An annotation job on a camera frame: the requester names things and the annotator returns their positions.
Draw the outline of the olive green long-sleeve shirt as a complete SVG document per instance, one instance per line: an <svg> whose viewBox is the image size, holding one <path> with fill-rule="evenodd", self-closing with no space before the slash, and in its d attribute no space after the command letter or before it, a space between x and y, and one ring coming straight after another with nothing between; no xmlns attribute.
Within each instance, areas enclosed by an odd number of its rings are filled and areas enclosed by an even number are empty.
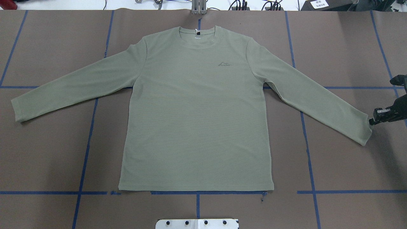
<svg viewBox="0 0 407 229"><path fill-rule="evenodd" d="M22 123L132 87L120 191L272 191L263 85L366 145L368 115L253 38L171 28L11 100Z"/></svg>

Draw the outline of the black box with white label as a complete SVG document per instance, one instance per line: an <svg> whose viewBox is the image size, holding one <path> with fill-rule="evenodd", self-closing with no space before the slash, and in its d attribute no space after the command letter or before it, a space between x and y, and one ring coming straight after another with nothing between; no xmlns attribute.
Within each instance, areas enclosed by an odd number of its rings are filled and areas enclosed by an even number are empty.
<svg viewBox="0 0 407 229"><path fill-rule="evenodd" d="M348 11L353 0L307 0L301 11Z"/></svg>

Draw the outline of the red cylinder bottle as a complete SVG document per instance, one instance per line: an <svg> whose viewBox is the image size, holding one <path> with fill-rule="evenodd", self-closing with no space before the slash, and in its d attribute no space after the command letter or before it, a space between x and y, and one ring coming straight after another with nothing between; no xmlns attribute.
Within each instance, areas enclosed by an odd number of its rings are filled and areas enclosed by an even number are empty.
<svg viewBox="0 0 407 229"><path fill-rule="evenodd" d="M14 0L0 0L0 7L3 10L17 10L17 4Z"/></svg>

